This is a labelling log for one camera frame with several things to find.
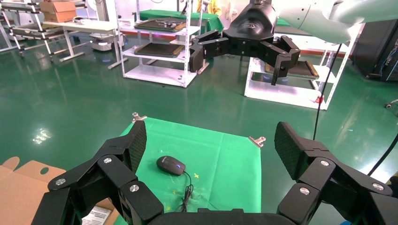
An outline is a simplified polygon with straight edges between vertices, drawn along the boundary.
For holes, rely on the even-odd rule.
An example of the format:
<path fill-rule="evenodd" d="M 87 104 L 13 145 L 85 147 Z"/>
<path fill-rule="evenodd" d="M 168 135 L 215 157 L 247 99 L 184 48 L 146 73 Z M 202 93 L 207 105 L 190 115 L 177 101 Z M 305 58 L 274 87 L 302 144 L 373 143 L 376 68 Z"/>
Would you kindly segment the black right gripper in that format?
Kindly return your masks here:
<path fill-rule="evenodd" d="M 271 85 L 297 65 L 300 49 L 288 36 L 274 40 L 277 13 L 270 0 L 251 0 L 223 31 L 211 30 L 191 40 L 189 69 L 197 72 L 208 58 L 231 54 L 260 58 L 274 68 Z"/>

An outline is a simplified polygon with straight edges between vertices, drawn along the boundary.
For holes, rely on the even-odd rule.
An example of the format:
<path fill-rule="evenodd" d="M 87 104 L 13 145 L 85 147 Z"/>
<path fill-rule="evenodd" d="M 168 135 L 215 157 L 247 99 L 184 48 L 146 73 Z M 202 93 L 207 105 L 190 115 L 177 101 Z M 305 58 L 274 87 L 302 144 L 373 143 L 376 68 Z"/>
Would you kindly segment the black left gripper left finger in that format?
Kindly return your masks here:
<path fill-rule="evenodd" d="M 126 135 L 106 140 L 91 159 L 53 178 L 32 223 L 80 225 L 106 199 L 130 225 L 162 215 L 163 204 L 137 176 L 146 141 L 145 122 L 136 121 Z"/>

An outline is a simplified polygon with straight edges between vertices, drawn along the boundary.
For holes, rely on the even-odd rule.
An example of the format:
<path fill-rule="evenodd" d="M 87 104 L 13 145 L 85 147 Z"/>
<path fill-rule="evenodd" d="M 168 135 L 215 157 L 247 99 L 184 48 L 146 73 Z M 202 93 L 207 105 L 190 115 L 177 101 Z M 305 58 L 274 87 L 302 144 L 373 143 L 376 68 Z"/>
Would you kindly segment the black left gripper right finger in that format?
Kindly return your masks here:
<path fill-rule="evenodd" d="M 398 200 L 390 186 L 339 161 L 321 142 L 299 136 L 279 122 L 275 150 L 295 184 L 277 213 L 307 225 L 321 203 L 332 205 L 354 225 L 395 225 Z"/>

